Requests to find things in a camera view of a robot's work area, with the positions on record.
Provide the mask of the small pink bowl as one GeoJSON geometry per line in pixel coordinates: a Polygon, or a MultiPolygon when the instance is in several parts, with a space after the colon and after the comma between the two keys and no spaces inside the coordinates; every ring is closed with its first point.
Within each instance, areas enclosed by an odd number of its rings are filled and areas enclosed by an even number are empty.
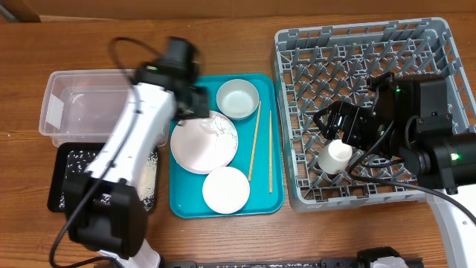
{"type": "Polygon", "coordinates": [[[233,214],[245,206],[250,197],[246,175],[235,167],[221,167],[204,180],[202,196],[205,204],[218,214],[233,214]]]}

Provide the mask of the black food waste tray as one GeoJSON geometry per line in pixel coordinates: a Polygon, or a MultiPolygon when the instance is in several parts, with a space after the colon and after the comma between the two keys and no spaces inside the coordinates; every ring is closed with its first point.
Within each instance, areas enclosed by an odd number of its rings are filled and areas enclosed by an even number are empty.
{"type": "MultiPolygon", "coordinates": [[[[47,201],[49,211],[64,212],[65,198],[62,190],[64,180],[69,173],[82,173],[95,160],[104,145],[104,143],[68,142],[58,147],[47,201]]],[[[156,147],[146,160],[137,187],[139,199],[143,202],[144,209],[148,214],[151,214],[155,209],[158,172],[159,155],[156,147]]]]}

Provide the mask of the grey bowl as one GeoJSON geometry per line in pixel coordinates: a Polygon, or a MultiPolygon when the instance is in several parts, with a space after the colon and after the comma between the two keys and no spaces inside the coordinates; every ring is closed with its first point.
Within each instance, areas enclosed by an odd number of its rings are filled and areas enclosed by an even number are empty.
{"type": "Polygon", "coordinates": [[[242,120],[259,106],[257,88],[247,80],[233,79],[223,83],[216,93],[216,104],[227,117],[242,120]]]}

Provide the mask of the white cup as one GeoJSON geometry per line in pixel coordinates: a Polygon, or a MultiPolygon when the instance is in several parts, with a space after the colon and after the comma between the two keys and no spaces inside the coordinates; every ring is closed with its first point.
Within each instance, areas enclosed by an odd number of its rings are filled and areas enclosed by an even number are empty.
{"type": "Polygon", "coordinates": [[[323,172],[336,175],[347,167],[352,154],[350,145],[341,139],[333,140],[319,151],[318,166],[323,172]]]}

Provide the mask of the large white plate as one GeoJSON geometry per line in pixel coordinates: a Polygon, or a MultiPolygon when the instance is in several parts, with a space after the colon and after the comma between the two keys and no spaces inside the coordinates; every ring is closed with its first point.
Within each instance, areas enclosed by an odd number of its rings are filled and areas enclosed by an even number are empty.
{"type": "Polygon", "coordinates": [[[239,139],[234,124],[223,114],[181,121],[174,127],[170,149],[175,161],[191,173],[208,174],[228,165],[239,139]]]}

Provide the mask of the clear plastic waste bin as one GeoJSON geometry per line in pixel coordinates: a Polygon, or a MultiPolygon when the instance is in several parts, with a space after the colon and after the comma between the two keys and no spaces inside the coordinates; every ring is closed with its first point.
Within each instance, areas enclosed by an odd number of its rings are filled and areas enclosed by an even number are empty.
{"type": "Polygon", "coordinates": [[[132,70],[55,71],[48,79],[39,132],[54,146],[69,142],[109,143],[115,149],[130,129],[135,93],[132,70]]]}

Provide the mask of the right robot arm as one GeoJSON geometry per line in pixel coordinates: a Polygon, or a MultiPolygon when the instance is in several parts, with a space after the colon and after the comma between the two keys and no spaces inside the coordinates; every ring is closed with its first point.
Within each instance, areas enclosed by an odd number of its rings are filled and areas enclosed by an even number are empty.
{"type": "Polygon", "coordinates": [[[348,175],[357,181],[411,188],[425,193],[437,220],[450,267],[475,266],[475,134],[453,132],[447,83],[439,74],[397,77],[393,72],[367,79],[375,92],[372,107],[335,101],[313,115],[324,138],[338,132],[359,150],[348,175]],[[402,163],[415,185],[353,173],[370,155],[402,163]]]}

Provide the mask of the left wooden chopstick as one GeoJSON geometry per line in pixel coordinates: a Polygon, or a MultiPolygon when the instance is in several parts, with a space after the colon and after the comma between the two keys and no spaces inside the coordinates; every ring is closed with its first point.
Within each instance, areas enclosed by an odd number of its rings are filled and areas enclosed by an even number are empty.
{"type": "Polygon", "coordinates": [[[250,161],[250,167],[249,167],[249,171],[248,171],[248,181],[249,182],[251,181],[253,168],[254,168],[254,157],[255,157],[256,144],[257,144],[257,135],[258,135],[259,125],[260,125],[261,105],[262,105],[261,101],[259,101],[258,108],[257,108],[257,118],[256,118],[256,123],[255,123],[255,129],[254,129],[254,139],[253,139],[252,151],[251,151],[251,161],[250,161]]]}

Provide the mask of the grey dishwasher rack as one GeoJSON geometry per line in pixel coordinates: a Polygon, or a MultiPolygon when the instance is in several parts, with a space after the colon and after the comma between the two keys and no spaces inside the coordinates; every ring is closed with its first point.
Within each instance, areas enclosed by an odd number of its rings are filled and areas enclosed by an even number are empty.
{"type": "Polygon", "coordinates": [[[420,191],[355,182],[346,172],[329,175],[318,167],[327,141],[313,114],[339,100],[371,107],[374,95],[365,85],[369,77],[389,71],[444,76],[453,131],[475,131],[475,99],[444,19],[284,29],[275,34],[274,47],[289,203],[297,212],[425,200],[420,191]]]}

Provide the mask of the teal serving tray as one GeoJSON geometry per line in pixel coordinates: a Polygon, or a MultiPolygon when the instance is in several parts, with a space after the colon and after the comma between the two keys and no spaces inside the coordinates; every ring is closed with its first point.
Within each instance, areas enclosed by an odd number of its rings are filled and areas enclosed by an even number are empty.
{"type": "Polygon", "coordinates": [[[185,219],[270,214],[285,199],[274,85],[204,76],[210,116],[170,127],[170,207],[185,219]]]}

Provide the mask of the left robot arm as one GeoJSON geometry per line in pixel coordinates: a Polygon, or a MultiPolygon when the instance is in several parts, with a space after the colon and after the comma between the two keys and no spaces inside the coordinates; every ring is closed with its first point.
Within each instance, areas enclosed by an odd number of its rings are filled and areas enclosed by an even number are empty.
{"type": "Polygon", "coordinates": [[[108,44],[112,61],[122,71],[131,92],[122,114],[96,159],[82,173],[70,173],[63,183],[66,223],[51,246],[49,262],[67,235],[98,256],[75,265],[108,261],[113,267],[163,267],[164,260],[145,238],[148,214],[137,187],[159,134],[171,121],[207,118],[207,90],[195,85],[199,77],[197,48],[188,40],[171,36],[161,53],[150,45],[137,45],[156,58],[129,73],[115,46],[108,44]]]}

